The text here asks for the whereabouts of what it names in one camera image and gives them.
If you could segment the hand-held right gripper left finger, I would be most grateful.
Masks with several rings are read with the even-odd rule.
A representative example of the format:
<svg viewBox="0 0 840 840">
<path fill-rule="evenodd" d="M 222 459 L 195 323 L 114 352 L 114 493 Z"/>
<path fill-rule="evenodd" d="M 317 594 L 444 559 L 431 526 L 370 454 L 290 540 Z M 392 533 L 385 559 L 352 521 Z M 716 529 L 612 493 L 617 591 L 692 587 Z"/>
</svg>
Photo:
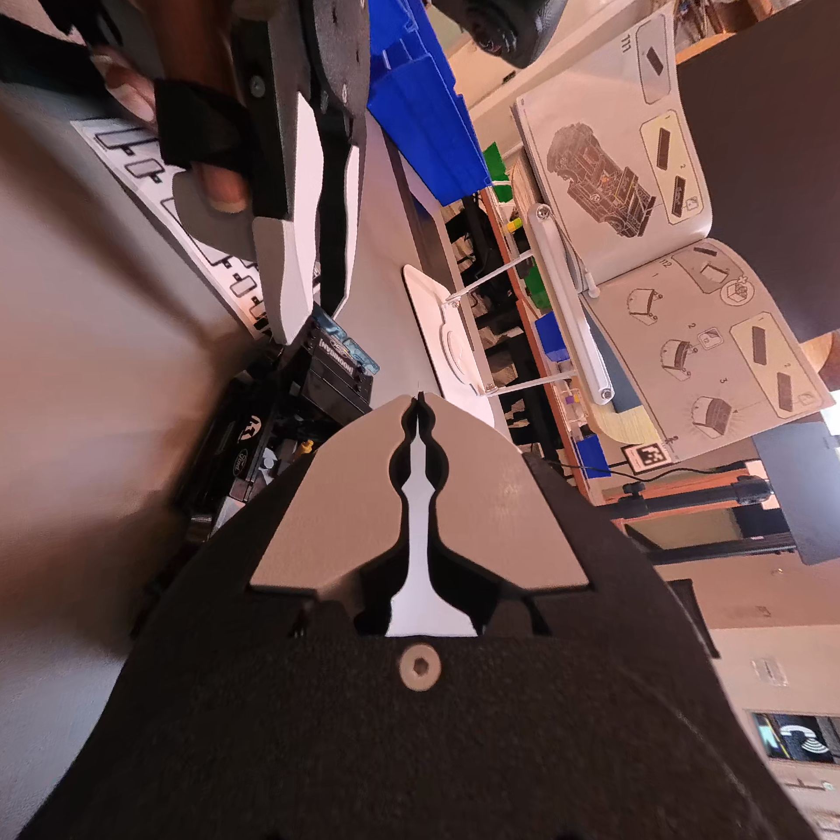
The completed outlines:
<svg viewBox="0 0 840 840">
<path fill-rule="evenodd" d="M 392 598 L 407 577 L 404 419 L 416 401 L 399 395 L 323 444 L 250 579 L 261 591 Z"/>
</svg>

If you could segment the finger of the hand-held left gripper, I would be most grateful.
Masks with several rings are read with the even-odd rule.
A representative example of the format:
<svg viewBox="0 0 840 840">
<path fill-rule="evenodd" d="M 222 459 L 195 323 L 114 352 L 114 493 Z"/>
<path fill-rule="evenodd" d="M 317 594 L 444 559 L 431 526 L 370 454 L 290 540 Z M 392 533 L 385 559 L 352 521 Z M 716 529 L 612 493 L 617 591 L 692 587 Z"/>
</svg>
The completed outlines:
<svg viewBox="0 0 840 840">
<path fill-rule="evenodd" d="M 359 235 L 364 129 L 352 119 L 321 119 L 322 190 L 318 202 L 320 307 L 335 318 L 350 295 Z"/>
<path fill-rule="evenodd" d="M 291 140 L 286 217 L 255 216 L 252 231 L 263 303 L 272 339 L 293 343 L 312 313 L 316 221 L 324 158 L 311 105 L 297 93 L 288 123 Z"/>
</svg>

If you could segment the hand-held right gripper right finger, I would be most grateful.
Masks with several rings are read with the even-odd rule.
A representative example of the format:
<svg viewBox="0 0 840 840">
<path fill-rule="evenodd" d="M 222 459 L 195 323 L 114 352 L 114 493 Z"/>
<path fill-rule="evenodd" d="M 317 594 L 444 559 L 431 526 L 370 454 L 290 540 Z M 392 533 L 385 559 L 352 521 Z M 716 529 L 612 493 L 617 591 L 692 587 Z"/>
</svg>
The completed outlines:
<svg viewBox="0 0 840 840">
<path fill-rule="evenodd" d="M 589 580 L 519 449 L 438 395 L 423 398 L 430 522 L 443 550 L 530 593 Z"/>
</svg>

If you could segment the black lego car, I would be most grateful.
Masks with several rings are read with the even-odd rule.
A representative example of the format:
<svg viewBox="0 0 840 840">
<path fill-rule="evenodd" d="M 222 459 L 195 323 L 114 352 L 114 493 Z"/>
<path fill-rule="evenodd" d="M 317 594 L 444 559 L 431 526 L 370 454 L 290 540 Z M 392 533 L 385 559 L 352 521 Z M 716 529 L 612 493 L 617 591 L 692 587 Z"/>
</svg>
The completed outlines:
<svg viewBox="0 0 840 840">
<path fill-rule="evenodd" d="M 302 455 L 371 410 L 368 353 L 318 304 L 290 345 L 270 340 L 228 384 L 179 479 L 181 546 L 144 589 L 130 638 L 195 553 Z"/>
</svg>

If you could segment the sticker sheet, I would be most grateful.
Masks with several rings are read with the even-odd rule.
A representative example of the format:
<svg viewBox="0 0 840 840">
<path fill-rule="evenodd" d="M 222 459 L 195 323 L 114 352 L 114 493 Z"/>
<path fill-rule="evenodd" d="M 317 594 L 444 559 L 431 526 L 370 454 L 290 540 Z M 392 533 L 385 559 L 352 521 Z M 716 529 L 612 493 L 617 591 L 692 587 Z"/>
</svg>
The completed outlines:
<svg viewBox="0 0 840 840">
<path fill-rule="evenodd" d="M 182 171 L 163 162 L 153 132 L 142 124 L 115 118 L 73 120 L 70 125 L 247 331 L 257 339 L 269 338 L 256 264 L 186 232 L 173 196 L 174 177 Z"/>
</svg>

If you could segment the lego instruction booklet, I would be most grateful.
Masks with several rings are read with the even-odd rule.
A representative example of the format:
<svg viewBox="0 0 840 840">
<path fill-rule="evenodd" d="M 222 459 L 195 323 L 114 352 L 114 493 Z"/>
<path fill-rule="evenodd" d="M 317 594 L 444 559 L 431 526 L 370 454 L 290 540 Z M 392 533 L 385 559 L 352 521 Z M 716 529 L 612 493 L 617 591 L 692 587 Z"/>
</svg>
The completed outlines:
<svg viewBox="0 0 840 840">
<path fill-rule="evenodd" d="M 512 115 L 535 181 L 525 225 L 591 420 L 663 466 L 835 405 L 777 300 L 710 237 L 663 2 Z"/>
</svg>

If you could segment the person's left hand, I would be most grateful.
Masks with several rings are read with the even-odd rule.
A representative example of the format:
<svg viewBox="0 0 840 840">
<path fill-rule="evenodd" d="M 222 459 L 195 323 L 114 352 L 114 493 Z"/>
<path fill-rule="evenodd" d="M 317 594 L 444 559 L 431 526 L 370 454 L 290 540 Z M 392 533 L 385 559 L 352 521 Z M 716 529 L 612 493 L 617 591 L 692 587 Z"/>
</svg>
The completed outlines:
<svg viewBox="0 0 840 840">
<path fill-rule="evenodd" d="M 143 1 L 133 5 L 150 27 L 164 78 L 193 82 L 239 100 L 229 48 L 232 2 Z M 120 106 L 157 130 L 152 81 L 116 47 L 92 47 L 91 61 Z M 237 214 L 246 209 L 249 187 L 241 175 L 204 163 L 193 163 L 192 170 L 215 210 Z"/>
</svg>

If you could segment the blue storage bin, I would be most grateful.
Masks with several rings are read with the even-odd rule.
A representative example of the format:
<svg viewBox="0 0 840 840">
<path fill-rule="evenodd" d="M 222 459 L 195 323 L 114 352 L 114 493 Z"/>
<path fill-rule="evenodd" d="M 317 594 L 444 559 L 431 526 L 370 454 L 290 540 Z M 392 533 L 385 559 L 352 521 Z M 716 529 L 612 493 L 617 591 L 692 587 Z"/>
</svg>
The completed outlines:
<svg viewBox="0 0 840 840">
<path fill-rule="evenodd" d="M 370 1 L 368 109 L 444 206 L 491 185 L 464 98 L 422 2 Z"/>
</svg>

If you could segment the printed marker tag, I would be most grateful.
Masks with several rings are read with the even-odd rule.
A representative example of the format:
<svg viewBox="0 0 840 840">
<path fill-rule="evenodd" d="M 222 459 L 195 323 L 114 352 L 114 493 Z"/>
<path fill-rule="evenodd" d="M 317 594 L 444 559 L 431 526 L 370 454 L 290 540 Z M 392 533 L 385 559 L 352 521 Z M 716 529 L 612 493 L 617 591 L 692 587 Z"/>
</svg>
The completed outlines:
<svg viewBox="0 0 840 840">
<path fill-rule="evenodd" d="M 662 442 L 630 444 L 622 447 L 626 465 L 635 476 L 647 474 L 652 470 L 673 466 L 675 461 L 669 448 Z"/>
</svg>

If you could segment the small black panel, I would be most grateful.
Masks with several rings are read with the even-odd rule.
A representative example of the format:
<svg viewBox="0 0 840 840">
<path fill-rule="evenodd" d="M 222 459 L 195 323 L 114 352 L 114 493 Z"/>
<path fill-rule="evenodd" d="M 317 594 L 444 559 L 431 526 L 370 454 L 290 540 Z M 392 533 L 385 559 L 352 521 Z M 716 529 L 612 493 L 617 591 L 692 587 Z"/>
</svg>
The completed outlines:
<svg viewBox="0 0 840 840">
<path fill-rule="evenodd" d="M 838 437 L 812 415 L 752 437 L 803 564 L 839 558 Z"/>
</svg>

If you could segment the tan curved panel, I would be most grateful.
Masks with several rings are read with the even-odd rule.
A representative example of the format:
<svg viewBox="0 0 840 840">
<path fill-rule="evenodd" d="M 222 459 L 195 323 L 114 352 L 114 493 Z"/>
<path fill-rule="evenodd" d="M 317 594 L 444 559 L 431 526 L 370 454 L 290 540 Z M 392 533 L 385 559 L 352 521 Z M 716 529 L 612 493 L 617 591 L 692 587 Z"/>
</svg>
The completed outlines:
<svg viewBox="0 0 840 840">
<path fill-rule="evenodd" d="M 800 347 L 826 388 L 839 391 L 839 329 L 801 342 Z"/>
</svg>

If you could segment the large black panel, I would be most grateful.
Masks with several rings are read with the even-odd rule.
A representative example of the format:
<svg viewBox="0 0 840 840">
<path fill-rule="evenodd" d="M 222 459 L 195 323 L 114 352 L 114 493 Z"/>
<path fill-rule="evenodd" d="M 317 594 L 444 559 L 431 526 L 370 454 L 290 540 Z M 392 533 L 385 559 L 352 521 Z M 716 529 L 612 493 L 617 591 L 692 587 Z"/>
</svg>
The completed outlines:
<svg viewBox="0 0 840 840">
<path fill-rule="evenodd" d="M 839 2 L 798 2 L 678 65 L 711 236 L 799 341 L 839 326 Z"/>
</svg>

